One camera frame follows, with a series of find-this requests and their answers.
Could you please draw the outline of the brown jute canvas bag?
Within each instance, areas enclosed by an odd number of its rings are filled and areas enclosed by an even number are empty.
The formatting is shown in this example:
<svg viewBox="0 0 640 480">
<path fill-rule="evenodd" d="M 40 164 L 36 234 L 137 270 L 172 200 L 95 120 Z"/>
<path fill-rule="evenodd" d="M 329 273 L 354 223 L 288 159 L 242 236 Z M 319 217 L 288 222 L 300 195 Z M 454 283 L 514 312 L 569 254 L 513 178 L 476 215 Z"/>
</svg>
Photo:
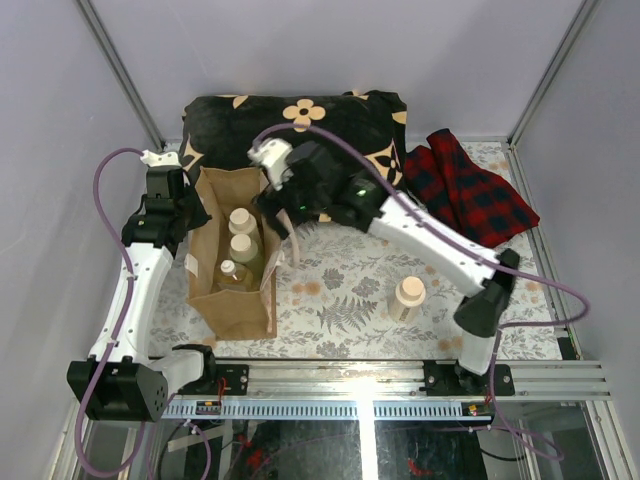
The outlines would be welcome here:
<svg viewBox="0 0 640 480">
<path fill-rule="evenodd" d="M 195 184 L 209 220 L 190 234 L 187 302 L 220 340 L 277 336 L 276 271 L 285 257 L 254 203 L 265 187 L 256 168 L 201 168 Z"/>
</svg>

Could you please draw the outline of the beige bottle wooden cap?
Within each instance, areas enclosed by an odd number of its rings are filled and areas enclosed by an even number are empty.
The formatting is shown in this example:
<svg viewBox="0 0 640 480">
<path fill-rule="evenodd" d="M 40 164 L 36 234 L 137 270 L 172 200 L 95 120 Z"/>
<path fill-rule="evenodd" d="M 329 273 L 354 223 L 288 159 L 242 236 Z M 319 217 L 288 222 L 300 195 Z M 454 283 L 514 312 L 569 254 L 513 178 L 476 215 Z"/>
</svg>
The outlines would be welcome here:
<svg viewBox="0 0 640 480">
<path fill-rule="evenodd" d="M 261 242 L 261 235 L 256 217 L 245 208 L 236 208 L 229 215 L 228 229 L 232 235 L 244 234 L 256 243 Z"/>
</svg>

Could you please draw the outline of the green bottle wooden cap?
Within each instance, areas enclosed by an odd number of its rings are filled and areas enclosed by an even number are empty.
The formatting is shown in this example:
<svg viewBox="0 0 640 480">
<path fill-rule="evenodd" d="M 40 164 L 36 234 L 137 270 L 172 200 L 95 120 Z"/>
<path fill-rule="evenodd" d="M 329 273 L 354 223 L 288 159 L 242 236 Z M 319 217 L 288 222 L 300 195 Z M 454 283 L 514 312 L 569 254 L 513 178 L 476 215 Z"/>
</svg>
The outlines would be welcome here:
<svg viewBox="0 0 640 480">
<path fill-rule="evenodd" d="M 229 254 L 236 263 L 244 265 L 260 282 L 264 272 L 264 258 L 259 245 L 247 234 L 236 234 L 230 240 Z"/>
</svg>

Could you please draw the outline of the yellow liquid bottle white cap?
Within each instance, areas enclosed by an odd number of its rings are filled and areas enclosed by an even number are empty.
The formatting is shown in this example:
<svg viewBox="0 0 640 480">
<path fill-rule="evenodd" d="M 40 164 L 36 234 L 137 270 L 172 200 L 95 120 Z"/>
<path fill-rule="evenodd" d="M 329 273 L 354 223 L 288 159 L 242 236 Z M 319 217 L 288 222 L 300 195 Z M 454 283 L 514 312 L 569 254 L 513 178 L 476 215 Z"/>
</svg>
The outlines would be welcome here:
<svg viewBox="0 0 640 480">
<path fill-rule="evenodd" d="M 224 260 L 216 271 L 216 283 L 221 289 L 250 292 L 253 287 L 253 274 L 243 264 Z"/>
</svg>

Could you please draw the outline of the cream bottle wooden cap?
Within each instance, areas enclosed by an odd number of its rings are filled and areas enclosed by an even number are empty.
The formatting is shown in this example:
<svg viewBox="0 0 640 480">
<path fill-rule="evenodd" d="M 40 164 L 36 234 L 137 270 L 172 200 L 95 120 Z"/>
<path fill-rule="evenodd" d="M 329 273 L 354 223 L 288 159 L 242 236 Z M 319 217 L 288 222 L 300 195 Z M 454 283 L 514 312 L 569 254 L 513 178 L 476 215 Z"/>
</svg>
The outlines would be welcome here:
<svg viewBox="0 0 640 480">
<path fill-rule="evenodd" d="M 422 280 L 408 276 L 395 287 L 389 304 L 389 316 L 397 322 L 411 322 L 419 313 L 426 298 L 426 288 Z"/>
</svg>

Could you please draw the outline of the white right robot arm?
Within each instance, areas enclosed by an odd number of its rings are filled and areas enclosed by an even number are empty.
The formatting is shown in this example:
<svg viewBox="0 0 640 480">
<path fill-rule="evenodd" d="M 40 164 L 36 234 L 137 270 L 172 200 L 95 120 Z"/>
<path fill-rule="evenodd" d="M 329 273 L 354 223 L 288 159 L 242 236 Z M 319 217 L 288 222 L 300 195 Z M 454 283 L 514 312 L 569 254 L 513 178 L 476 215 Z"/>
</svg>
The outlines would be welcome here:
<svg viewBox="0 0 640 480">
<path fill-rule="evenodd" d="M 475 245 L 421 209 L 384 179 L 353 147 L 354 167 L 317 142 L 297 147 L 267 139 L 248 152 L 267 185 L 253 203 L 282 239 L 300 223 L 326 214 L 343 226 L 387 240 L 433 266 L 462 294 L 454 313 L 463 331 L 456 369 L 458 387 L 478 394 L 492 380 L 489 369 L 500 317 L 514 288 L 520 257 Z"/>
</svg>

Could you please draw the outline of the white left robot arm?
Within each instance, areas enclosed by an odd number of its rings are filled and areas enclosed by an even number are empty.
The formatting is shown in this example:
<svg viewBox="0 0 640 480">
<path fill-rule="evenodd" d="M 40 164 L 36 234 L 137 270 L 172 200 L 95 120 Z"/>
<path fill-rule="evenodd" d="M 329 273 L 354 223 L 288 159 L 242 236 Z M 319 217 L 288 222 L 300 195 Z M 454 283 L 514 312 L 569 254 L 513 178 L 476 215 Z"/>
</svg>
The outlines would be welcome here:
<svg viewBox="0 0 640 480">
<path fill-rule="evenodd" d="M 159 359 L 148 352 L 150 324 L 177 248 L 208 218 L 180 167 L 148 169 L 141 207 L 122 229 L 126 255 L 103 331 L 87 359 L 71 362 L 67 371 L 89 419 L 155 422 L 172 395 L 204 395 L 217 387 L 211 348 L 179 345 Z"/>
</svg>

